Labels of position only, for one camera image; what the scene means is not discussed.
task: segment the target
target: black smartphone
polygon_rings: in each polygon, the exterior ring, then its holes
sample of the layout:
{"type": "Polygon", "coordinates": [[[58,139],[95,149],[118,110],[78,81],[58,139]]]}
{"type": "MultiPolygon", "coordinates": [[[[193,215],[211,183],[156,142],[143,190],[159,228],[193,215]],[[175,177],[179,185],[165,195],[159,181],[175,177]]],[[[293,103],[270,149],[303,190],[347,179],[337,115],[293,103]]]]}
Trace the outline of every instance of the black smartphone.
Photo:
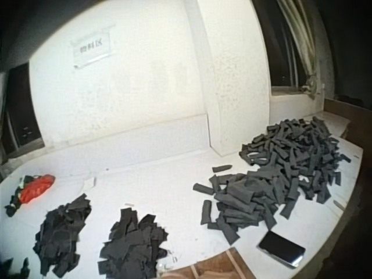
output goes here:
{"type": "Polygon", "coordinates": [[[306,249],[269,231],[261,240],[258,248],[279,262],[296,268],[303,259],[306,249]]]}

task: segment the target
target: white countertop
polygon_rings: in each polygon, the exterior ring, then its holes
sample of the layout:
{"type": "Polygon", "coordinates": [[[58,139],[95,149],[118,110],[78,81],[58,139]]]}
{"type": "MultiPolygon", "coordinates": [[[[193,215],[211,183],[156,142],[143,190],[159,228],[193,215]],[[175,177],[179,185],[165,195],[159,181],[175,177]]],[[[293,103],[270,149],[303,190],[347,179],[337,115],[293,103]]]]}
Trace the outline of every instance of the white countertop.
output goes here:
{"type": "MultiPolygon", "coordinates": [[[[267,232],[264,222],[259,227],[239,231],[241,238],[234,244],[249,268],[259,279],[291,278],[318,252],[342,216],[334,200],[346,206],[358,177],[363,151],[340,139],[340,151],[352,159],[342,161],[342,185],[330,187],[331,199],[321,205],[299,198],[289,220],[275,214],[278,224],[275,233],[306,248],[299,268],[289,269],[256,248],[267,232]]],[[[61,158],[68,164],[69,157],[61,158]]],[[[232,164],[224,173],[246,172],[249,167],[238,154],[221,158],[212,149],[161,159],[152,163],[137,164],[121,169],[95,173],[96,185],[86,194],[91,200],[92,212],[87,225],[79,235],[77,253],[81,255],[78,266],[64,276],[68,278],[105,278],[98,275],[97,261],[102,243],[108,240],[109,230],[120,218],[120,209],[134,205],[138,218],[156,215],[156,222],[169,233],[162,248],[170,251],[160,263],[163,268],[177,269],[207,259],[229,248],[222,232],[208,230],[200,225],[204,199],[213,197],[192,190],[195,183],[209,185],[212,166],[232,164]]],[[[4,259],[13,257],[13,268],[19,270],[23,259],[29,258],[30,279],[40,279],[40,260],[32,250],[35,234],[45,219],[47,210],[71,202],[81,194],[84,181],[92,174],[75,174],[57,177],[55,184],[37,200],[23,205],[13,218],[1,221],[1,254],[4,259]]],[[[213,200],[212,218],[218,211],[213,200]]],[[[51,271],[46,278],[57,278],[51,271]]]]}

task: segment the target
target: smartphone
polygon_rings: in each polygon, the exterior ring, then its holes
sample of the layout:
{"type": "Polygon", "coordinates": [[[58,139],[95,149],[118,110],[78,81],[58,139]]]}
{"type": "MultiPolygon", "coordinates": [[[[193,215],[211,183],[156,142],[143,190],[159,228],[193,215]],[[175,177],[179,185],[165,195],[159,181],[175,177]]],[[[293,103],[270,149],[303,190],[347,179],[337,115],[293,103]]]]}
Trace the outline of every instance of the smartphone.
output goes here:
{"type": "Polygon", "coordinates": [[[299,266],[306,250],[304,247],[301,247],[272,231],[269,231],[264,236],[258,245],[258,248],[279,262],[292,268],[299,266]]]}

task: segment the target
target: black object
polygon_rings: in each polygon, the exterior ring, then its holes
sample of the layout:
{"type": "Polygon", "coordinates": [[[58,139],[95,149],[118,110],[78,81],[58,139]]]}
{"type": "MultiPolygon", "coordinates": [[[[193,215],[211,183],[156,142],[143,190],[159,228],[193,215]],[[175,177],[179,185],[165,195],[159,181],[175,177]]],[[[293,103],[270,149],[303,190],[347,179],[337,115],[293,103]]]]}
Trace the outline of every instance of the black object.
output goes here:
{"type": "MultiPolygon", "coordinates": [[[[338,141],[330,135],[324,122],[314,117],[310,123],[303,119],[285,120],[268,126],[266,135],[243,144],[239,156],[260,168],[210,179],[214,198],[219,201],[219,222],[235,231],[237,227],[257,226],[264,220],[271,230],[276,224],[277,205],[285,204],[280,215],[290,217],[299,198],[298,188],[304,191],[306,199],[313,200],[317,194],[317,202],[325,203],[331,197],[327,184],[332,184],[334,178],[336,184],[341,183],[341,174],[335,172],[338,163],[349,161],[339,154],[338,141]],[[307,179],[299,181],[299,175],[307,179]],[[227,187],[221,191],[222,184],[227,187]]],[[[208,228],[222,230],[218,222],[209,222],[208,228]]]]}
{"type": "Polygon", "coordinates": [[[225,170],[229,170],[231,169],[233,166],[230,165],[230,164],[227,164],[225,166],[219,166],[219,167],[212,167],[212,170],[214,173],[219,173],[221,171],[225,171],[225,170]]]}
{"type": "Polygon", "coordinates": [[[201,225],[212,222],[211,219],[210,219],[210,211],[211,210],[212,210],[212,202],[209,201],[209,200],[205,200],[204,203],[203,203],[201,225]]]}
{"type": "Polygon", "coordinates": [[[341,155],[340,155],[340,158],[341,158],[342,160],[347,161],[348,163],[351,163],[351,159],[350,159],[349,157],[347,157],[345,154],[341,154],[341,155]]]}
{"type": "Polygon", "coordinates": [[[154,221],[155,216],[148,214],[138,222],[137,211],[122,209],[120,221],[111,229],[111,240],[101,250],[100,257],[106,260],[98,262],[98,273],[115,279],[156,277],[156,261],[167,256],[159,246],[168,233],[154,221]]]}
{"type": "Polygon", "coordinates": [[[219,191],[221,191],[221,187],[220,187],[220,181],[219,181],[219,178],[214,175],[212,176],[209,181],[212,183],[212,187],[213,187],[213,190],[215,193],[218,193],[219,191]]]}
{"type": "Polygon", "coordinates": [[[339,171],[335,172],[335,177],[336,177],[336,185],[341,186],[341,173],[339,171]]]}
{"type": "Polygon", "coordinates": [[[289,217],[291,217],[292,210],[295,208],[295,204],[298,200],[298,197],[300,196],[300,193],[296,193],[296,199],[292,199],[287,202],[287,204],[284,206],[283,210],[280,212],[280,215],[285,217],[287,220],[289,220],[289,217]]]}
{"type": "Polygon", "coordinates": [[[28,267],[28,258],[23,261],[23,266],[20,273],[9,274],[10,268],[12,267],[13,259],[0,262],[0,278],[1,279],[28,279],[30,276],[30,269],[28,267]]]}
{"type": "Polygon", "coordinates": [[[40,273],[43,276],[47,276],[50,266],[55,265],[54,274],[62,278],[78,265],[78,234],[92,211],[90,201],[86,197],[86,194],[82,194],[72,203],[60,205],[46,214],[40,232],[35,236],[36,243],[33,247],[39,256],[40,273]]]}
{"type": "Polygon", "coordinates": [[[228,225],[222,217],[217,218],[216,223],[218,227],[222,230],[227,242],[232,245],[240,236],[235,232],[230,225],[228,225]]]}
{"type": "Polygon", "coordinates": [[[291,267],[298,266],[306,251],[305,248],[272,231],[267,232],[258,247],[270,256],[291,267]]]}
{"type": "Polygon", "coordinates": [[[8,217],[13,217],[16,214],[17,210],[21,207],[20,194],[27,187],[27,184],[34,181],[36,178],[32,176],[24,176],[23,179],[23,188],[17,187],[14,195],[10,197],[10,202],[5,206],[6,215],[8,217]]]}
{"type": "Polygon", "coordinates": [[[214,194],[214,189],[213,188],[209,188],[209,187],[204,186],[204,185],[199,184],[199,183],[195,183],[195,185],[192,187],[192,189],[194,191],[197,191],[197,192],[200,192],[200,193],[203,193],[203,194],[207,194],[207,195],[213,195],[214,194]]]}

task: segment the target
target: window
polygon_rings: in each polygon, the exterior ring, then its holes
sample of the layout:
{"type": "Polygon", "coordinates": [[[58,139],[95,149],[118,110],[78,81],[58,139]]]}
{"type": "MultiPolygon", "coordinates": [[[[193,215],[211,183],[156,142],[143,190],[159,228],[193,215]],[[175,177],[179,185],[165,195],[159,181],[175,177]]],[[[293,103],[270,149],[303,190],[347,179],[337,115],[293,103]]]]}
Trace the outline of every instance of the window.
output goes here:
{"type": "Polygon", "coordinates": [[[2,120],[2,147],[15,158],[44,147],[30,91],[28,63],[9,71],[2,120]]]}
{"type": "Polygon", "coordinates": [[[306,74],[277,0],[253,0],[253,5],[266,45],[273,91],[300,91],[306,74]]]}

